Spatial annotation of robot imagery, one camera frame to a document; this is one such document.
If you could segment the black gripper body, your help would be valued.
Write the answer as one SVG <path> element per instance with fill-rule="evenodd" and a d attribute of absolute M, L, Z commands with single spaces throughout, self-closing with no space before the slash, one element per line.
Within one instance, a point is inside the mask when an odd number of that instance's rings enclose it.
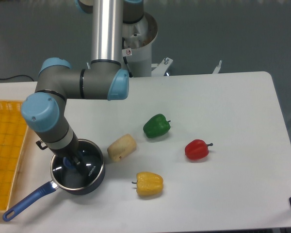
<path fill-rule="evenodd" d="M 72 136 L 66 135 L 66 137 L 63 139 L 63 142 L 58 141 L 55 143 L 55 146 L 52 146 L 51 143 L 47 144 L 41 139 L 36 141 L 36 145 L 41 150 L 50 149 L 58 157 L 67 157 L 71 161 L 79 160 L 79 141 L 75 133 L 73 133 Z"/>

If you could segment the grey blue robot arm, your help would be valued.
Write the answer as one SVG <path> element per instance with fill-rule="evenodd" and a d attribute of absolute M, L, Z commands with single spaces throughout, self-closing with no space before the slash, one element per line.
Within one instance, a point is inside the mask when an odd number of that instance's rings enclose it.
<path fill-rule="evenodd" d="M 123 100 L 129 92 L 129 73 L 121 62 L 124 23 L 144 16 L 141 0 L 95 0 L 92 13 L 91 63 L 72 70 L 62 59 L 47 59 L 40 70 L 35 92 L 21 106 L 27 125 L 57 156 L 66 157 L 81 175 L 88 173 L 79 141 L 65 116 L 68 99 Z"/>

